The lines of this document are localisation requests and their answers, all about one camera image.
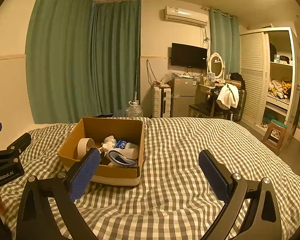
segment white suitcase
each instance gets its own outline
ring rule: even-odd
[[[152,117],[170,117],[171,88],[153,87]]]

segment wall-mounted tv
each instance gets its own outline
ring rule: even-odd
[[[207,49],[172,43],[171,65],[206,69]]]

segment silver refrigerator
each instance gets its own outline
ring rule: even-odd
[[[196,79],[179,78],[172,80],[171,117],[188,116],[189,105],[194,104]]]

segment white container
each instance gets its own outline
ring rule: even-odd
[[[143,111],[141,106],[138,105],[137,102],[129,102],[129,107],[126,110],[127,116],[130,118],[133,117],[143,117]]]

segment teal curtain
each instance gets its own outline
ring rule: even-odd
[[[211,54],[220,54],[226,65],[226,74],[240,71],[239,23],[235,16],[222,15],[210,8]]]
[[[35,123],[100,114],[90,73],[91,0],[36,0],[26,39],[26,78]]]
[[[141,1],[93,3],[91,78],[102,114],[124,110],[139,96]]]

